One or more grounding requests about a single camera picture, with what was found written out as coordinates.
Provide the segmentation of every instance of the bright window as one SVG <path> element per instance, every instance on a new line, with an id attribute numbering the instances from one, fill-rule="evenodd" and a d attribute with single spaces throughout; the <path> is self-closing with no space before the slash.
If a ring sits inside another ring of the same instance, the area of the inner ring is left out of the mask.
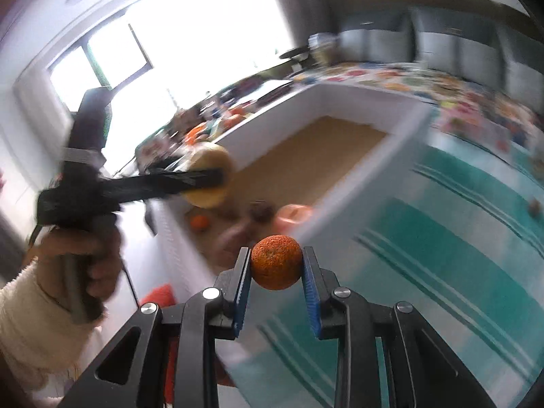
<path id="1" fill-rule="evenodd" d="M 292 47 L 276 0 L 141 0 L 82 37 L 51 81 L 72 112 L 88 88 L 124 82 L 104 148 L 115 173 L 177 106 L 279 64 Z"/>

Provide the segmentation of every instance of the red fabric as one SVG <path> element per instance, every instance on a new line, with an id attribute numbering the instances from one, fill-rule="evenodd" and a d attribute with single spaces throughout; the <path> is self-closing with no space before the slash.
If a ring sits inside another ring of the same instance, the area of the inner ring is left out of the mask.
<path id="1" fill-rule="evenodd" d="M 146 304 L 147 302 L 154 302 L 159 305 L 161 308 L 170 307 L 176 305 L 176 299 L 173 296 L 172 287 L 170 284 L 165 284 L 163 286 L 154 288 L 151 292 L 145 296 L 141 301 L 140 305 Z M 164 385 L 164 400 L 168 404 L 173 403 L 173 380 L 174 373 L 176 370 L 176 355 L 178 340 L 172 340 L 168 347 L 168 365 L 167 365 L 167 376 L 166 382 Z"/>

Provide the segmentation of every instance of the sleeve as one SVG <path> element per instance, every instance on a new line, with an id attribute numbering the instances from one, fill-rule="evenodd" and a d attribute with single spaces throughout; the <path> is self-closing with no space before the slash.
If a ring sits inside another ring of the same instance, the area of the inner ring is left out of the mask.
<path id="1" fill-rule="evenodd" d="M 26 391 L 74 364 L 94 327 L 72 323 L 37 284 L 35 272 L 34 262 L 0 290 L 0 350 Z"/>

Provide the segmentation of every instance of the human hand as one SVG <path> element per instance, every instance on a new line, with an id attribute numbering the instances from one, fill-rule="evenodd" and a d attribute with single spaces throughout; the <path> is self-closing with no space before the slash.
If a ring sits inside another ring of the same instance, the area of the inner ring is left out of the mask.
<path id="1" fill-rule="evenodd" d="M 34 246 L 28 257 L 37 260 L 38 285 L 59 305 L 69 308 L 69 299 L 64 283 L 64 272 L 60 255 L 95 255 L 99 259 L 89 268 L 90 282 L 87 293 L 101 301 L 111 297 L 122 269 L 119 253 L 121 234 L 116 227 L 106 241 L 81 230 L 55 229 L 48 233 L 38 246 Z"/>

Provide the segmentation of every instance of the silver screw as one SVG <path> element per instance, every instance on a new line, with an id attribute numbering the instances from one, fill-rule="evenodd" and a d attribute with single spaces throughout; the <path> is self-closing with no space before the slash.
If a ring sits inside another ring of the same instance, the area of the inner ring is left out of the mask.
<path id="1" fill-rule="evenodd" d="M 208 300 L 215 299 L 220 294 L 221 294 L 221 291 L 219 291 L 217 288 L 214 288 L 214 287 L 206 288 L 206 290 L 202 292 L 202 296 L 204 296 L 204 298 Z"/>
<path id="2" fill-rule="evenodd" d="M 338 298 L 348 298 L 352 291 L 347 287 L 337 287 L 333 293 Z"/>
<path id="3" fill-rule="evenodd" d="M 141 306 L 140 311 L 145 315 L 151 315 L 152 313 L 157 311 L 157 308 L 157 304 L 154 304 L 153 302 L 148 302 L 147 304 L 143 304 Z"/>
<path id="4" fill-rule="evenodd" d="M 410 302 L 401 301 L 398 304 L 396 304 L 396 309 L 398 309 L 401 313 L 411 313 L 413 310 L 413 305 L 410 304 Z"/>

